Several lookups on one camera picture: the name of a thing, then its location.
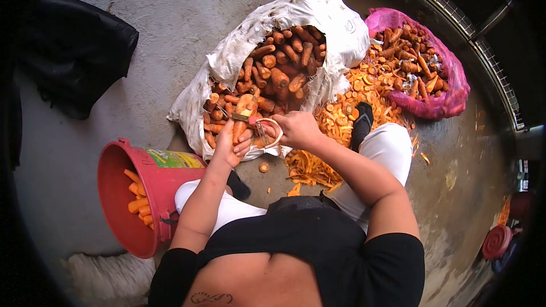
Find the black sandal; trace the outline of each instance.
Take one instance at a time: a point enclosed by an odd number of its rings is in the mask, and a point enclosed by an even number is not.
[[[239,178],[234,170],[231,170],[228,177],[228,186],[233,191],[233,197],[239,201],[244,201],[250,197],[250,188]]]
[[[358,148],[364,138],[370,133],[373,124],[373,109],[369,103],[361,102],[354,109],[358,110],[358,118],[353,122],[351,133],[351,149],[358,153]]]

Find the vegetable peeler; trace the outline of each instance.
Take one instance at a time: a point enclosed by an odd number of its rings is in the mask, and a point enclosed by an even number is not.
[[[277,146],[284,134],[281,126],[279,126],[277,124],[277,121],[273,119],[247,117],[236,113],[232,113],[231,117],[235,120],[247,122],[251,126],[256,126],[256,128],[258,129],[258,134],[260,135],[260,139],[264,143],[265,149]],[[268,138],[266,138],[266,136],[268,135],[265,133],[264,126],[272,127],[275,130],[276,139],[270,144],[267,144]]]

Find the belly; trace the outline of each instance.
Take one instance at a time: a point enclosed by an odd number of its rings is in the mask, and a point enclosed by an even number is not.
[[[286,254],[232,254],[202,268],[184,307],[322,306],[311,265]]]

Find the white pants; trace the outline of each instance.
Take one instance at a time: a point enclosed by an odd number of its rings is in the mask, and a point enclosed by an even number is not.
[[[376,128],[362,141],[359,153],[386,167],[402,185],[406,185],[412,156],[410,136],[406,128],[397,124],[384,124]],[[176,191],[174,199],[179,213],[198,183],[199,180],[186,182]],[[367,232],[370,209],[358,199],[346,182],[327,197],[335,201],[341,211]],[[239,201],[224,191],[212,233],[236,219],[261,216],[266,212],[267,210]]]

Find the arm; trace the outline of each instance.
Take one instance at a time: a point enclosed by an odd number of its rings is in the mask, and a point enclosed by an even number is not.
[[[396,232],[419,238],[406,190],[385,167],[322,134],[311,113],[290,112],[284,117],[273,115],[272,119],[283,128],[282,144],[321,158],[343,177],[360,201],[371,207],[366,241]]]
[[[233,120],[229,120],[216,140],[215,153],[195,191],[180,212],[178,226],[169,249],[185,248],[198,253],[205,248],[218,218],[218,208],[231,169],[250,149],[252,131],[246,130],[233,147]]]

